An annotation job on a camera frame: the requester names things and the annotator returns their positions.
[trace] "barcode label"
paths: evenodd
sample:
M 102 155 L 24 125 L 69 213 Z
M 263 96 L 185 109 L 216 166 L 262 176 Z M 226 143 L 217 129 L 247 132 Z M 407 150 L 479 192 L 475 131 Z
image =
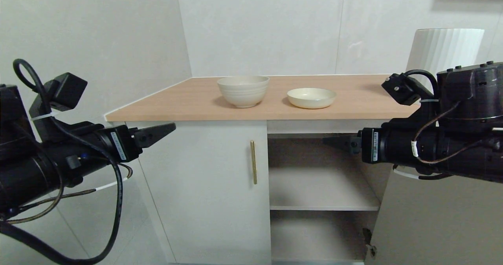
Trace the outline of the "barcode label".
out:
M 124 150 L 122 150 L 122 145 L 119 140 L 119 137 L 117 136 L 117 133 L 111 132 L 110 135 L 112 136 L 112 140 L 115 143 L 115 148 L 117 148 L 117 152 L 119 156 L 121 157 L 122 160 L 126 160 L 126 154 L 124 154 Z
M 379 133 L 374 132 L 374 138 L 372 141 L 372 161 L 377 161 L 378 156 L 377 156 L 377 147 L 379 147 Z

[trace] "white lampshade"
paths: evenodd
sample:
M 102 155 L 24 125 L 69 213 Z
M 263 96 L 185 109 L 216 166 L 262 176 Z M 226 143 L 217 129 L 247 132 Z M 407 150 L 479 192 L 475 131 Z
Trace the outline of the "white lampshade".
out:
M 448 68 L 474 65 L 483 36 L 483 29 L 418 29 L 406 70 L 427 70 L 436 78 L 438 72 Z M 432 91 L 426 77 L 413 77 Z

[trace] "cabinet hinge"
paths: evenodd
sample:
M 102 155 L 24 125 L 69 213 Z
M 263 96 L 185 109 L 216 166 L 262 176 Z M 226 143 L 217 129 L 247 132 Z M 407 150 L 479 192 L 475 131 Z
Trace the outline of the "cabinet hinge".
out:
M 372 240 L 372 232 L 367 228 L 363 228 L 363 238 L 365 239 L 365 246 L 370 251 L 370 256 L 372 256 L 372 259 L 375 259 L 377 248 L 374 245 L 370 244 L 370 241 Z

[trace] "white cabinet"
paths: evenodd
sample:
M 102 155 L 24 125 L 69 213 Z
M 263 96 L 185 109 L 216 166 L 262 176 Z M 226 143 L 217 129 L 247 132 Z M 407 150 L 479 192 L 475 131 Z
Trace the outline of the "white cabinet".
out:
M 176 262 L 271 262 L 267 154 L 266 121 L 198 121 L 176 122 L 140 156 Z
M 323 137 L 383 121 L 176 122 L 176 131 L 140 156 L 176 262 L 501 260 L 503 210 L 494 206 L 500 184 L 395 174 L 388 180 L 390 164 L 364 164 L 322 144 Z M 376 256 L 366 252 L 363 228 L 373 231 Z

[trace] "robotic arm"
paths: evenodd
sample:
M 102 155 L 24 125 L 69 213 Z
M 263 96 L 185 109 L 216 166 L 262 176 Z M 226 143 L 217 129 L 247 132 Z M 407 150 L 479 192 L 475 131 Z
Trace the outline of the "robotic arm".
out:
M 35 84 L 20 70 L 24 66 Z M 174 123 L 146 129 L 128 129 L 126 125 L 105 128 L 101 124 L 79 122 L 68 125 L 56 120 L 52 109 L 67 111 L 77 106 L 87 82 L 65 73 L 42 85 L 26 61 L 16 59 L 14 71 L 37 97 L 29 113 L 42 143 L 35 140 L 23 102 L 16 86 L 0 84 L 0 233 L 23 242 L 59 264 L 95 264 L 103 260 L 117 237 L 122 208 L 122 176 L 118 165 L 130 162 L 158 140 L 176 129 Z M 86 260 L 61 255 L 33 235 L 14 224 L 29 222 L 50 212 L 66 197 L 85 195 L 93 190 L 63 195 L 65 187 L 83 182 L 83 177 L 111 164 L 117 179 L 117 204 L 114 225 L 108 244 L 101 254 Z M 27 204 L 58 190 L 57 197 Z M 52 202 L 43 212 L 25 219 L 13 220 L 19 213 Z
M 413 74 L 428 77 L 433 94 Z M 361 152 L 365 163 L 413 167 L 422 174 L 417 179 L 459 175 L 503 183 L 503 62 L 458 66 L 437 79 L 424 70 L 392 74 L 382 87 L 402 105 L 421 99 L 420 108 L 408 118 L 327 138 L 325 144 Z

